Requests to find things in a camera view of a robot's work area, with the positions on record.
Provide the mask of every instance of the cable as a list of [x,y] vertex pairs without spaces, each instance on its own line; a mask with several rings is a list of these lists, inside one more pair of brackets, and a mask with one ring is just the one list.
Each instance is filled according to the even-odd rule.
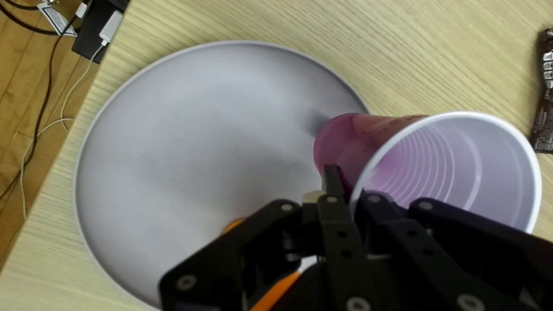
[[20,6],[20,4],[16,4],[16,2],[13,2],[13,0],[4,0],[4,4],[8,4],[8,6],[11,6],[11,7],[16,7],[18,11],[37,11],[36,6]]
[[[29,161],[32,159],[34,156],[34,149],[36,149],[36,137],[37,137],[37,130],[39,130],[39,123],[42,120],[42,114],[44,114],[44,109],[46,109],[46,104],[49,101],[49,94],[51,94],[51,82],[53,82],[53,56],[55,56],[55,51],[56,51],[56,45],[58,42],[63,38],[65,32],[72,26],[72,23],[75,21],[75,18],[72,18],[65,28],[61,30],[61,33],[58,35],[58,38],[55,40],[53,47],[51,47],[51,52],[49,52],[49,59],[48,59],[48,83],[46,83],[46,92],[44,92],[44,99],[41,102],[41,108],[39,108],[39,113],[36,116],[36,123],[34,123],[34,133],[32,133],[32,146],[30,146],[30,153],[27,156],[27,159],[23,161],[23,166],[29,165]],[[3,201],[3,197],[11,191],[11,187],[15,185],[16,178],[18,178],[20,172],[16,172],[16,175],[13,177],[13,180],[4,187],[4,191],[1,192],[0,196],[0,203]]]
[[99,47],[91,54],[89,63],[87,63],[84,73],[75,80],[75,83],[74,83],[74,85],[68,89],[68,92],[65,94],[63,104],[61,104],[61,108],[60,108],[60,111],[58,111],[58,120],[63,120],[63,113],[65,113],[68,97],[72,95],[72,92],[75,90],[75,87],[79,87],[79,83],[84,80],[84,76],[87,75],[93,61],[98,57],[98,54],[101,52],[103,47],[105,47],[105,45],[99,45]]
[[8,13],[1,4],[0,4],[0,11],[10,19],[13,21],[15,25],[18,25],[20,28],[25,28],[32,33],[39,33],[39,35],[46,35],[46,37],[56,37],[55,32],[48,32],[48,30],[41,30],[41,28],[34,28],[23,21],[20,21],[16,16],[13,16],[11,13]]
[[[70,118],[55,120],[53,123],[46,125],[42,130],[37,132],[36,140],[37,140],[42,133],[46,133],[51,127],[55,127],[55,125],[58,125],[58,123],[65,125],[65,123],[68,123],[68,121],[72,121],[72,120],[70,120]],[[20,172],[20,175],[18,175],[18,194],[20,194],[22,220],[27,218],[27,199],[25,199],[25,196],[23,196],[23,168],[25,168],[23,159],[27,158],[29,147],[30,147],[30,146],[27,146],[27,149],[23,151],[23,154],[22,154],[22,158],[20,158],[20,163],[18,163],[18,172]]]

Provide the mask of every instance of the screw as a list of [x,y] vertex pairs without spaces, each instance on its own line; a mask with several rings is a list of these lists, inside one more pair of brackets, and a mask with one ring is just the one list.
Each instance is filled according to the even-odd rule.
[[381,199],[379,199],[379,196],[367,196],[366,201],[376,204],[376,203],[379,203]]
[[290,206],[290,204],[281,204],[279,210],[281,210],[281,211],[291,211],[293,206]]
[[469,294],[459,294],[459,298],[455,298],[455,305],[462,310],[462,311],[485,311],[483,303]]
[[175,280],[175,289],[186,292],[194,286],[194,282],[196,280],[194,280],[193,275],[184,275],[184,277]]
[[347,311],[369,311],[369,305],[362,298],[347,299],[345,308]]
[[419,203],[417,208],[423,210],[423,211],[431,211],[433,210],[433,206],[430,203],[426,203],[426,201]]

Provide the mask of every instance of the plastic cup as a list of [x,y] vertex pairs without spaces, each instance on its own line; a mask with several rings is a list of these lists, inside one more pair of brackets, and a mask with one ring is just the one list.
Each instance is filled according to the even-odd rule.
[[314,165],[340,168],[350,213],[360,191],[374,191],[404,208],[431,197],[530,232],[540,204],[538,165],[526,139],[481,113],[341,114],[317,133]]

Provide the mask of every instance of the wooden table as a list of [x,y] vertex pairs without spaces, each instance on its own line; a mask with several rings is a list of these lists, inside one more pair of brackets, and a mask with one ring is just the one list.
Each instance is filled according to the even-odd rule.
[[[148,310],[87,254],[74,216],[74,168],[110,94],[146,64],[215,40],[264,40],[343,76],[374,114],[483,111],[528,133],[533,42],[550,0],[132,0],[34,211],[0,277],[0,310]],[[553,156],[538,156],[535,234],[553,239]]]

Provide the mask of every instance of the white plate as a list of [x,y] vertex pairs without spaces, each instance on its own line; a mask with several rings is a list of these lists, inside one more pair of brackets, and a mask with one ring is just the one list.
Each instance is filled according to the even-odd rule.
[[319,189],[314,133],[360,111],[336,75],[267,44],[208,44],[148,66],[112,95],[80,151],[75,203],[91,254],[158,306],[158,279],[229,222]]

